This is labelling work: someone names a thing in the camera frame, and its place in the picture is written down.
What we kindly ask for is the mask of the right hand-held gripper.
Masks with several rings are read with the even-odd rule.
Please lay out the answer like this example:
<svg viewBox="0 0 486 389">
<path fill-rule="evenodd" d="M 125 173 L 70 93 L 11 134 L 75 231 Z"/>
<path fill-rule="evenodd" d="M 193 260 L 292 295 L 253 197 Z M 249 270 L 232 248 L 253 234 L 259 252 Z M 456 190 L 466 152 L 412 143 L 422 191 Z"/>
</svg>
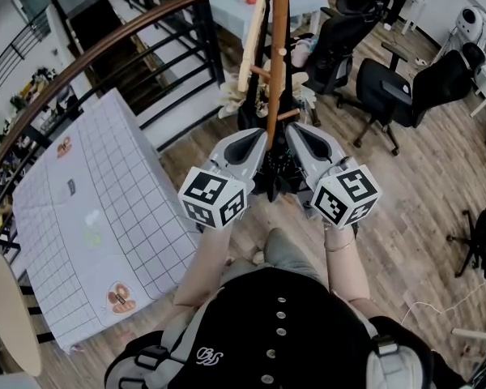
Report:
<svg viewBox="0 0 486 389">
<path fill-rule="evenodd" d="M 287 125 L 286 139 L 301 172 L 297 197 L 309 219 L 321 216 L 338 229 L 365 218 L 382 190 L 365 165 L 359 165 L 326 132 L 299 122 Z"/>
</svg>

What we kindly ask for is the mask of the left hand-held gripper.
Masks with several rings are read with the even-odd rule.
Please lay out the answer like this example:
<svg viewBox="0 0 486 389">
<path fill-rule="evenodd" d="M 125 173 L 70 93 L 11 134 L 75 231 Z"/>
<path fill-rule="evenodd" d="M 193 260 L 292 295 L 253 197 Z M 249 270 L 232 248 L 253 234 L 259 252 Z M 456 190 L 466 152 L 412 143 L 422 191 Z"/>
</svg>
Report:
<svg viewBox="0 0 486 389">
<path fill-rule="evenodd" d="M 267 132 L 241 130 L 220 140 L 201 167 L 188 172 L 178 199 L 185 216 L 197 224 L 222 229 L 248 207 L 267 149 Z"/>
</svg>

